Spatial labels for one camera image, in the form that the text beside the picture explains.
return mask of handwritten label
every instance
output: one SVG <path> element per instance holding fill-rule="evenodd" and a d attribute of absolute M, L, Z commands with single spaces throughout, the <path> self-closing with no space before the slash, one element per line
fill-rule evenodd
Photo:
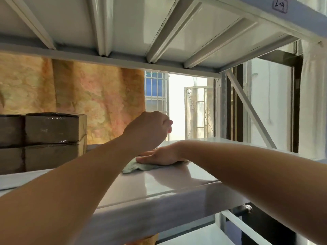
<path fill-rule="evenodd" d="M 288 10 L 288 1 L 287 0 L 273 0 L 272 8 L 281 12 L 283 14 L 287 14 Z"/>

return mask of white wall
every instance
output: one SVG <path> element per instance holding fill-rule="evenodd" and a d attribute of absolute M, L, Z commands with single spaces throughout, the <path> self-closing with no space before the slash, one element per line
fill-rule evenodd
<path fill-rule="evenodd" d="M 258 58 L 251 65 L 251 103 L 276 147 L 289 150 L 291 68 Z M 266 146 L 253 122 L 251 143 Z"/>
<path fill-rule="evenodd" d="M 207 79 L 185 75 L 169 74 L 169 117 L 174 122 L 170 140 L 185 139 L 185 102 L 184 88 L 192 86 L 206 86 Z"/>

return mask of forearm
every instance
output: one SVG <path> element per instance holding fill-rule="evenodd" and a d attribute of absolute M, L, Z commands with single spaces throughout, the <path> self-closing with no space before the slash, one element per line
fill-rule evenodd
<path fill-rule="evenodd" d="M 121 136 L 4 195 L 0 244 L 67 244 L 136 155 Z"/>
<path fill-rule="evenodd" d="M 293 230 L 317 244 L 327 241 L 327 165 L 231 143 L 184 140 L 174 146 L 178 156 L 199 165 Z"/>

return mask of lower shelf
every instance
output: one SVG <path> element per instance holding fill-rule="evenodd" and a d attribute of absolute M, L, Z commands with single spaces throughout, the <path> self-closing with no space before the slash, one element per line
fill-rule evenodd
<path fill-rule="evenodd" d="M 161 245 L 234 245 L 234 243 L 219 229 L 216 224 L 211 224 L 201 229 L 181 235 L 174 239 L 160 243 Z"/>

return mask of person's right arm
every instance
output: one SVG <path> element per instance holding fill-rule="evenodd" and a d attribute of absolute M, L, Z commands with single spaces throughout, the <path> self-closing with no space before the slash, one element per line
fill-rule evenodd
<path fill-rule="evenodd" d="M 185 158 L 237 190 L 290 229 L 327 244 L 327 165 L 254 146 L 183 140 L 138 157 L 171 164 Z"/>

